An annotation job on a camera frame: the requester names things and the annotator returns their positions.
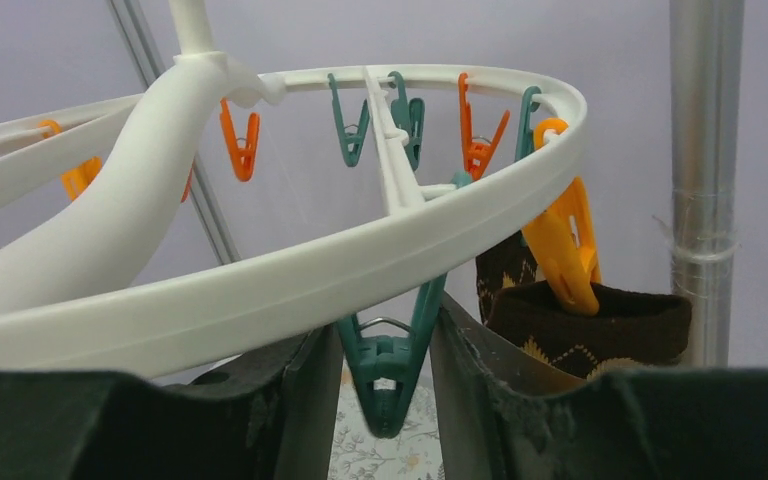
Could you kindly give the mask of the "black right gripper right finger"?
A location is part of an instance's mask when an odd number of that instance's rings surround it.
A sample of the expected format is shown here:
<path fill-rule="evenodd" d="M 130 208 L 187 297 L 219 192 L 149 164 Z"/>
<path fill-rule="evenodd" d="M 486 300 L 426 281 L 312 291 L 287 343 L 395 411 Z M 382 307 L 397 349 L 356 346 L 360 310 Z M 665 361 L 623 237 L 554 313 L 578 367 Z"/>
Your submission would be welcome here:
<path fill-rule="evenodd" d="M 768 479 L 768 369 L 581 382 L 445 297 L 431 341 L 449 479 Z"/>

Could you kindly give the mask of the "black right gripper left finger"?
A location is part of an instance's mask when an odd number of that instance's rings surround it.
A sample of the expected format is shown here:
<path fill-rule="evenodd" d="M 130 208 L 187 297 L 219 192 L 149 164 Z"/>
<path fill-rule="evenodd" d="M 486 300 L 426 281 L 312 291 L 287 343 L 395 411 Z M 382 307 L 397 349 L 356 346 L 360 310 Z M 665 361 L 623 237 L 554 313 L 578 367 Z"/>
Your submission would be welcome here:
<path fill-rule="evenodd" d="M 187 385 L 0 372 L 0 479 L 323 479 L 341 369 L 326 326 Z"/>

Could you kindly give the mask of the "teal front clip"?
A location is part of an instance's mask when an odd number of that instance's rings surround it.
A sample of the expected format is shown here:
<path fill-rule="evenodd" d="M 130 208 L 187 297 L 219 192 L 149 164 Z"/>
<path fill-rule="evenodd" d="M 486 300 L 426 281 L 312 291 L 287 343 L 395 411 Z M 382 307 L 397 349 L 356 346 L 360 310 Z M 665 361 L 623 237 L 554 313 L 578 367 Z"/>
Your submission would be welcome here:
<path fill-rule="evenodd" d="M 336 322 L 366 425 L 378 438 L 403 428 L 445 283 L 442 274 L 419 287 L 407 324 L 389 317 L 361 324 L 355 313 Z"/>

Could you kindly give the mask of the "teal clip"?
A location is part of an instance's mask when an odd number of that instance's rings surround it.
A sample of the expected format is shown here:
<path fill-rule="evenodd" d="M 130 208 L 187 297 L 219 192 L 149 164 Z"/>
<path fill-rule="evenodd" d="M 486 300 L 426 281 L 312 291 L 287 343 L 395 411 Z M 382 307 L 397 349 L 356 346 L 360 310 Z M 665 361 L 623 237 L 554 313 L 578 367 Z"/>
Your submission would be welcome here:
<path fill-rule="evenodd" d="M 419 287 L 407 324 L 389 317 L 361 324 L 355 313 L 336 322 L 366 425 L 378 438 L 403 428 L 445 283 L 442 274 Z"/>
<path fill-rule="evenodd" d="M 534 130 L 531 127 L 531 116 L 540 108 L 540 103 L 534 100 L 534 96 L 541 93 L 541 88 L 533 85 L 527 87 L 522 94 L 519 125 L 517 129 L 517 144 L 515 147 L 515 162 L 527 157 L 535 150 L 533 138 Z"/>

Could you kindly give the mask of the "orange front clip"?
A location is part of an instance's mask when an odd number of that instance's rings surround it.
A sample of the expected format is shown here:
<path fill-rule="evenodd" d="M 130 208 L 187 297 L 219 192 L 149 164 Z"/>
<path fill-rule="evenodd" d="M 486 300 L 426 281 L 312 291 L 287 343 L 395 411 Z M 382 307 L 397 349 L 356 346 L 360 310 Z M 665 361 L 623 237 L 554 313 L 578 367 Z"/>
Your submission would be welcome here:
<path fill-rule="evenodd" d="M 594 284 L 602 282 L 598 247 L 585 184 L 576 176 L 564 192 L 522 233 L 560 306 L 594 316 L 599 301 Z"/>

